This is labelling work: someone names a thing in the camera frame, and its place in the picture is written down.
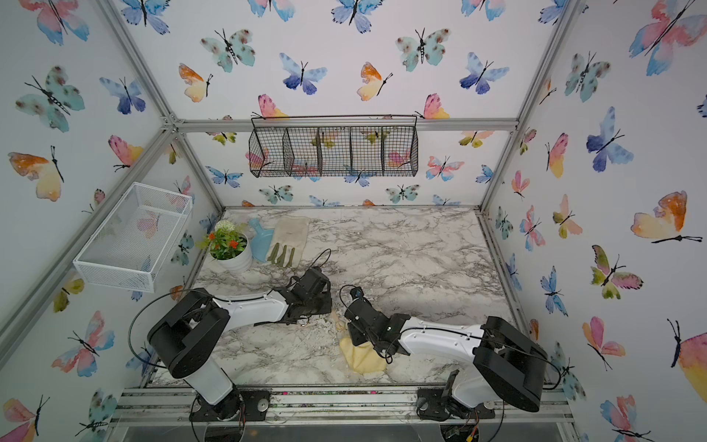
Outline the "yellow cloth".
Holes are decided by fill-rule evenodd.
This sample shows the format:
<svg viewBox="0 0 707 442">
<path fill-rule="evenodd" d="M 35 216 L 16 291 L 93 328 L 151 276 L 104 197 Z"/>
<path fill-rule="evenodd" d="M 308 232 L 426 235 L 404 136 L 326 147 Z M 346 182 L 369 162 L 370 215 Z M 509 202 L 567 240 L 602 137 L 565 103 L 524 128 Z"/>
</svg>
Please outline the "yellow cloth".
<svg viewBox="0 0 707 442">
<path fill-rule="evenodd" d="M 355 373 L 369 375 L 382 373 L 387 369 L 387 361 L 379 356 L 370 343 L 356 346 L 349 333 L 346 333 L 340 340 L 339 346 L 346 364 Z"/>
</svg>

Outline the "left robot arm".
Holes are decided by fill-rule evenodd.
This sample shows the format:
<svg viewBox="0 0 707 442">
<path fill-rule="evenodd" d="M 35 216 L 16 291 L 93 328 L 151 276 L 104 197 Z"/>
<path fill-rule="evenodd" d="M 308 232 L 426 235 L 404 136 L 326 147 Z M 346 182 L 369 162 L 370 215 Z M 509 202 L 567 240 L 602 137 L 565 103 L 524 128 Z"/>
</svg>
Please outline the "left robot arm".
<svg viewBox="0 0 707 442">
<path fill-rule="evenodd" d="M 185 380 L 202 403 L 224 407 L 240 401 L 233 381 L 212 353 L 221 336 L 262 324 L 296 324 L 331 313 L 331 281 L 318 267 L 261 294 L 219 299 L 190 290 L 147 334 L 148 343 L 174 379 Z"/>
</svg>

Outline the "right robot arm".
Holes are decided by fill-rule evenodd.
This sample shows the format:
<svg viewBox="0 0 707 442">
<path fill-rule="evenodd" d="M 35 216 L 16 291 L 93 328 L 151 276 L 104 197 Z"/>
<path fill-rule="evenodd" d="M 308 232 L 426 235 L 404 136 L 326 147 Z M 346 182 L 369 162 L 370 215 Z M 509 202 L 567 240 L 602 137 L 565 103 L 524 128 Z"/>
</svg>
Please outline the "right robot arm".
<svg viewBox="0 0 707 442">
<path fill-rule="evenodd" d="M 490 316 L 481 325 L 459 326 L 407 314 L 387 316 L 374 308 L 362 287 L 349 289 L 352 301 L 344 317 L 353 346 L 371 344 L 389 364 L 396 355 L 451 359 L 462 365 L 449 378 L 456 403 L 472 408 L 500 400 L 524 412 L 539 412 L 548 354 L 506 320 Z"/>
</svg>

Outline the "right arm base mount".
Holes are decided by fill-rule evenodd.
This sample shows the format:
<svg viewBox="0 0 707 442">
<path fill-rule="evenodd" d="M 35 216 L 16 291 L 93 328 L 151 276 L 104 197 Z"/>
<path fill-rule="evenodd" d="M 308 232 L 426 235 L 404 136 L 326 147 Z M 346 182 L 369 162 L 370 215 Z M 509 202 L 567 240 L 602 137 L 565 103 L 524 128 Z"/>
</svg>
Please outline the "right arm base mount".
<svg viewBox="0 0 707 442">
<path fill-rule="evenodd" d="M 421 388 L 417 391 L 415 413 L 421 420 L 445 422 L 449 419 L 472 420 L 474 422 L 496 418 L 494 410 L 483 404 L 469 408 L 452 398 L 442 388 Z"/>
</svg>

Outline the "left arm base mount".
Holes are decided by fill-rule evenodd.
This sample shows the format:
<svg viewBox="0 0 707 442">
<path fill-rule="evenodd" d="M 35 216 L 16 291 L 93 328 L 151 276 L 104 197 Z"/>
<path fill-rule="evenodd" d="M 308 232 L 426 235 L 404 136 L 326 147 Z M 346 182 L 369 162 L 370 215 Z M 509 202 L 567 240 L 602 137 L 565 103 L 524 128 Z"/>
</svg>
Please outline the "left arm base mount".
<svg viewBox="0 0 707 442">
<path fill-rule="evenodd" d="M 270 403 L 270 390 L 234 389 L 216 405 L 198 394 L 189 419 L 191 423 L 264 422 Z"/>
</svg>

